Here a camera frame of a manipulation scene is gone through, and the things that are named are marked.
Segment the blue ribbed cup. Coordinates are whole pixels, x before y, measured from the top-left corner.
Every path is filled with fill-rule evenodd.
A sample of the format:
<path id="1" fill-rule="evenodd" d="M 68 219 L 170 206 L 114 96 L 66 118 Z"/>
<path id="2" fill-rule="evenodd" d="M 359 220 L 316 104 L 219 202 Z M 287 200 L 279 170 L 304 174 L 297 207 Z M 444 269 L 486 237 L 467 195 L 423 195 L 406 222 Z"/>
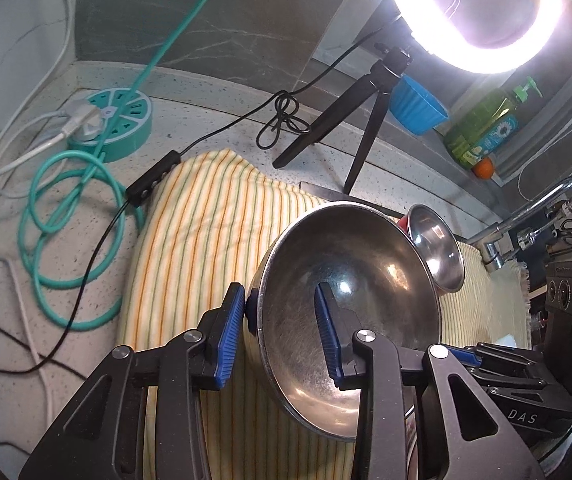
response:
<path id="1" fill-rule="evenodd" d="M 424 86 L 404 75 L 391 92 L 389 110 L 410 133 L 421 136 L 449 119 L 448 110 Z"/>

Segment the chrome faucet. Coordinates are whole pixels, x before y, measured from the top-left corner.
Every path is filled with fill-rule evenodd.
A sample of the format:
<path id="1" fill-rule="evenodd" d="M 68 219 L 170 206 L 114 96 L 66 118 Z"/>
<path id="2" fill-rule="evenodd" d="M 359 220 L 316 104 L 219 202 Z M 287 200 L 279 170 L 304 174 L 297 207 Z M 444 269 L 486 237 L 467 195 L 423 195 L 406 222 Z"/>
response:
<path id="1" fill-rule="evenodd" d="M 542 192 L 533 202 L 525 204 L 501 222 L 495 222 L 479 233 L 467 238 L 466 244 L 475 247 L 488 273 L 500 270 L 507 261 L 514 260 L 518 252 L 529 249 L 538 237 L 553 224 L 572 214 L 572 176 L 566 177 Z M 516 234 L 514 248 L 501 252 L 499 242 L 510 231 L 524 228 Z"/>

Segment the striped yellow towel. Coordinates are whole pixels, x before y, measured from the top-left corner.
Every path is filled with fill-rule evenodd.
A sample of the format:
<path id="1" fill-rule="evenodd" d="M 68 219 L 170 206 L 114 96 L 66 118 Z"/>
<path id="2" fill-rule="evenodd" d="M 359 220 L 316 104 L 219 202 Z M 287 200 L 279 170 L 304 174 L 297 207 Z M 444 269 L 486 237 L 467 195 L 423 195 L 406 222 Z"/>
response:
<path id="1" fill-rule="evenodd" d="M 163 346 L 222 302 L 229 284 L 249 284 L 276 237 L 318 197 L 265 176 L 231 150 L 190 158 L 152 198 L 126 278 L 118 342 Z M 531 342 L 522 274 L 484 270 L 462 246 L 466 280 L 440 300 L 443 339 L 463 347 L 505 336 Z M 202 427 L 215 479 L 345 479 L 353 445 L 294 422 L 269 397 L 243 353 L 219 392 L 201 396 Z"/>

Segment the green dish soap bottle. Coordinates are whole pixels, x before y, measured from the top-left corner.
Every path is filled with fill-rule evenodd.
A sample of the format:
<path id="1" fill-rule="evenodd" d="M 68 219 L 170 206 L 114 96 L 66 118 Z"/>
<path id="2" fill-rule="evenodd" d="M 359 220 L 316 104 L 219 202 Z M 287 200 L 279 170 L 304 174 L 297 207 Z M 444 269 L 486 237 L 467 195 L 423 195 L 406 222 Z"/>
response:
<path id="1" fill-rule="evenodd" d="M 522 84 L 505 90 L 489 91 L 444 136 L 446 151 L 458 165 L 472 170 L 520 128 L 518 110 L 534 92 L 543 94 L 536 81 L 528 76 Z"/>

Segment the black scissors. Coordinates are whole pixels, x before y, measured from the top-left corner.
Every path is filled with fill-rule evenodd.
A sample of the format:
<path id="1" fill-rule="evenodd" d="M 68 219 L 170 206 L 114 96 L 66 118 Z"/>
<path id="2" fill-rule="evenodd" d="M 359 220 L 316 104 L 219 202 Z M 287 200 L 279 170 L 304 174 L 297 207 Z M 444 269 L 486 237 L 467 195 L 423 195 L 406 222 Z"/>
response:
<path id="1" fill-rule="evenodd" d="M 565 218 L 555 229 L 555 239 L 572 247 L 572 218 Z"/>

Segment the orange fruit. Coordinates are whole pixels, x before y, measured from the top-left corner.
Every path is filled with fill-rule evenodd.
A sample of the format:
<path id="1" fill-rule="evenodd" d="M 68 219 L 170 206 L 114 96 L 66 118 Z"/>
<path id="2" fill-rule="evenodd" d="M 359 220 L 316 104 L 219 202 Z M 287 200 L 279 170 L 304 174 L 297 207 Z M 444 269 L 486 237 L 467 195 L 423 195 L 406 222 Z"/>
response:
<path id="1" fill-rule="evenodd" d="M 494 165 L 490 157 L 484 157 L 475 166 L 472 172 L 480 180 L 490 180 L 494 174 Z"/>

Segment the teal round power strip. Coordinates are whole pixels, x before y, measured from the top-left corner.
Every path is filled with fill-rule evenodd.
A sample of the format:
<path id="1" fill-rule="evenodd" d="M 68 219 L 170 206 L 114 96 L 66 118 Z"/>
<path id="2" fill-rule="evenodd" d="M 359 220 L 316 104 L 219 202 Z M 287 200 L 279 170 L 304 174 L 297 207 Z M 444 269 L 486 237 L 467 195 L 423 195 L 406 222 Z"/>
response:
<path id="1" fill-rule="evenodd" d="M 100 111 L 99 122 L 86 122 L 76 130 L 69 137 L 68 148 L 94 153 L 102 128 L 111 124 L 118 110 L 121 110 L 120 118 L 103 141 L 97 157 L 104 162 L 116 162 L 141 148 L 151 133 L 152 103 L 148 96 L 137 91 L 125 105 L 121 105 L 127 92 L 127 88 L 108 88 L 90 94 L 86 100 Z"/>

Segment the black tripod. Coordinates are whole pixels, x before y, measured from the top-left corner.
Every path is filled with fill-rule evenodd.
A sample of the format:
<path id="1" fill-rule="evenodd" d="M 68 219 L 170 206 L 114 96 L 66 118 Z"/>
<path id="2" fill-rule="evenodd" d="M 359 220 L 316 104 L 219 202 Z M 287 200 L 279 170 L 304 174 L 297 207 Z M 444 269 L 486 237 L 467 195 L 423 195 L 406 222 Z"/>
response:
<path id="1" fill-rule="evenodd" d="M 371 66 L 368 74 L 359 78 L 312 122 L 307 134 L 299 136 L 278 155 L 277 159 L 273 161 L 273 167 L 276 169 L 286 167 L 305 148 L 322 141 L 369 98 L 376 96 L 362 140 L 359 142 L 348 177 L 343 184 L 342 193 L 349 195 L 389 110 L 392 90 L 397 87 L 411 62 L 411 55 L 398 47 L 392 48 L 382 60 L 378 60 Z"/>

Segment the red steel bowl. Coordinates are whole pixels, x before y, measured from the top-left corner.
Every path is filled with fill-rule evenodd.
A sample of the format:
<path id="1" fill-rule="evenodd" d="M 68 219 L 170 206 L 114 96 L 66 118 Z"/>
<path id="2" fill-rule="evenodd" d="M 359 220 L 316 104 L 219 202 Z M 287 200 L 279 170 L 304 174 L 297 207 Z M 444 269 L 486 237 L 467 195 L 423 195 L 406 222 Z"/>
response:
<path id="1" fill-rule="evenodd" d="M 443 294 L 459 292 L 465 281 L 464 258 L 446 222 L 426 205 L 408 209 L 397 225 L 411 240 L 428 266 L 436 289 Z"/>

